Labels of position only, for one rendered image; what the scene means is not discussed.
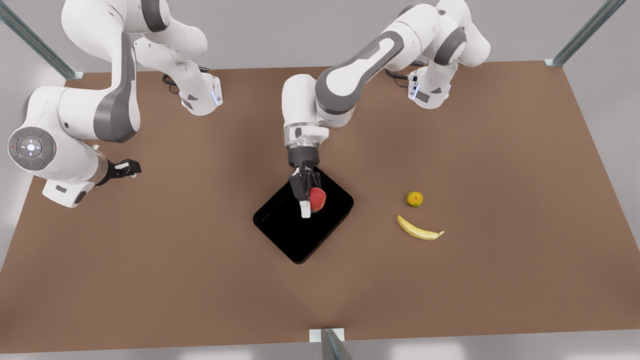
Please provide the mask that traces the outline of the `yellow banana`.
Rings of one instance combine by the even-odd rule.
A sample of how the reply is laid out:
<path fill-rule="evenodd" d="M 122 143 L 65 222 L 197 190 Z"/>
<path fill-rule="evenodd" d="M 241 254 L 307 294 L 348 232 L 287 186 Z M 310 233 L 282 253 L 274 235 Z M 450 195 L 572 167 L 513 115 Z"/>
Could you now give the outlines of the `yellow banana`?
<path fill-rule="evenodd" d="M 439 237 L 441 237 L 441 235 L 445 233 L 445 231 L 434 232 L 434 231 L 418 228 L 415 225 L 409 223 L 409 221 L 407 221 L 400 215 L 397 215 L 397 223 L 400 226 L 400 228 L 402 228 L 402 230 L 404 230 L 407 234 L 411 235 L 412 237 L 416 237 L 417 239 L 433 241 L 438 239 Z"/>

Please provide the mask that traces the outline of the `silver frame post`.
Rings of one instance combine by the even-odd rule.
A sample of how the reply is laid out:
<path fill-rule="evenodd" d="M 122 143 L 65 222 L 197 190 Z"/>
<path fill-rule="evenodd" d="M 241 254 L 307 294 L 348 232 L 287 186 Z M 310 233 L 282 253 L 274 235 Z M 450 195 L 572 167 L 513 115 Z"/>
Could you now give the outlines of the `silver frame post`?
<path fill-rule="evenodd" d="M 321 360 L 354 360 L 345 347 L 344 328 L 321 328 L 308 331 L 310 343 L 320 343 Z"/>
<path fill-rule="evenodd" d="M 0 0 L 0 20 L 65 80 L 83 79 L 85 73 L 73 70 L 4 0 Z"/>
<path fill-rule="evenodd" d="M 562 68 L 627 0 L 606 0 L 570 41 L 553 58 L 544 60 L 547 68 Z"/>

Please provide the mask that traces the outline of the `red apple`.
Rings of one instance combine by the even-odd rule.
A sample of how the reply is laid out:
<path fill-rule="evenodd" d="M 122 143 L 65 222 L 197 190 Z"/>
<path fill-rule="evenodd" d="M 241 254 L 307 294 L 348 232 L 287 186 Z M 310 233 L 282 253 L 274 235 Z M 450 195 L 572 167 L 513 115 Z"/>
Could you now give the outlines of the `red apple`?
<path fill-rule="evenodd" d="M 327 194 L 320 187 L 311 187 L 310 191 L 310 210 L 313 214 L 323 209 Z"/>

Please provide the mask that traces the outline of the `black storage box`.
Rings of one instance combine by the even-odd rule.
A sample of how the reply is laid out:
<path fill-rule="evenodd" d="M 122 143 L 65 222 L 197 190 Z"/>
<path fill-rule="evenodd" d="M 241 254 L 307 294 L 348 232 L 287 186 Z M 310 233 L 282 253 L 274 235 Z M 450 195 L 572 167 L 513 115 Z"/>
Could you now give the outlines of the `black storage box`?
<path fill-rule="evenodd" d="M 290 183 L 286 182 L 253 215 L 253 224 L 291 262 L 303 264 L 354 206 L 354 198 L 318 167 L 321 189 L 327 194 L 322 209 L 302 218 Z"/>

